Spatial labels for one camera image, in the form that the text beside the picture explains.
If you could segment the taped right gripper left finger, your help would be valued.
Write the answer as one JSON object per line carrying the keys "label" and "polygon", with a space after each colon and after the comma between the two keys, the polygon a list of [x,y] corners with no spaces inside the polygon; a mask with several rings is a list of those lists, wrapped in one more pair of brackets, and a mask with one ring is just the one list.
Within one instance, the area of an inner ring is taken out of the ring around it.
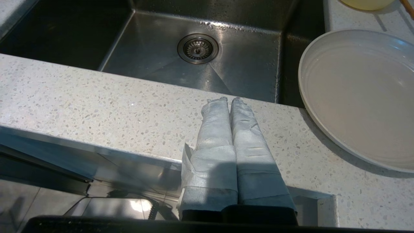
{"label": "taped right gripper left finger", "polygon": [[228,99],[208,99],[201,109],[202,124],[195,149],[182,152],[181,221],[214,221],[238,203],[236,153],[230,126]]}

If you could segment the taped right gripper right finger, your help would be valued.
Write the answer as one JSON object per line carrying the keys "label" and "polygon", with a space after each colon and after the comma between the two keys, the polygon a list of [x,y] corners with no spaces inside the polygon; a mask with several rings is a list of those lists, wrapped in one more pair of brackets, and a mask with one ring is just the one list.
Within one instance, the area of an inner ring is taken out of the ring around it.
{"label": "taped right gripper right finger", "polygon": [[241,205],[285,207],[297,213],[252,109],[237,97],[230,111]]}

